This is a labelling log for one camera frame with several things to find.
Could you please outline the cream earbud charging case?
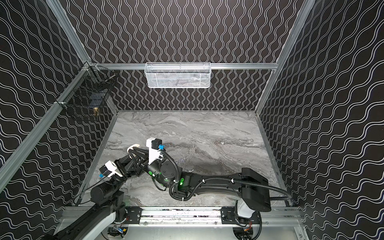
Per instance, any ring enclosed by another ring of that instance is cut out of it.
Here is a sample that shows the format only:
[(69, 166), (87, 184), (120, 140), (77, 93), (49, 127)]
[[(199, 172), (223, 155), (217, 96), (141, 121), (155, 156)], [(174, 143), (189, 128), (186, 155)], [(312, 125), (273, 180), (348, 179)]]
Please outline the cream earbud charging case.
[(133, 149), (133, 148), (139, 148), (139, 147), (140, 147), (139, 144), (133, 144), (133, 145), (131, 145), (131, 146), (129, 146), (129, 147), (127, 148), (127, 153), (129, 153), (129, 151), (130, 151), (131, 149)]

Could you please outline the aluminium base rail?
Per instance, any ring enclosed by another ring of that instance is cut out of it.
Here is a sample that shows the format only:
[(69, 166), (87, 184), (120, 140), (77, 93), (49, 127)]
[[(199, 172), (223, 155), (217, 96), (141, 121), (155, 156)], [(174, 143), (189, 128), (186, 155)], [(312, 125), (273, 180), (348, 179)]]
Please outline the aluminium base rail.
[[(239, 227), (249, 220), (235, 220), (234, 207), (131, 207), (137, 223), (111, 224), (110, 227)], [(264, 227), (296, 227), (301, 214), (296, 208), (278, 207), (261, 213)]]

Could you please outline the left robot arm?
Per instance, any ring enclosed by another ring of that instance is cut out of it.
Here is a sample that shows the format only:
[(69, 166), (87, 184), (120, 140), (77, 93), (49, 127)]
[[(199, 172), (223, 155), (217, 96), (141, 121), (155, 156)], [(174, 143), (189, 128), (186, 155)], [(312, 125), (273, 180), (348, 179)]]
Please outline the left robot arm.
[(141, 175), (147, 163), (145, 157), (133, 154), (105, 163), (100, 172), (110, 180), (92, 188), (90, 201), (94, 205), (65, 229), (42, 239), (94, 240), (109, 225), (137, 224), (141, 210), (139, 207), (126, 207), (124, 192), (120, 188), (130, 177)]

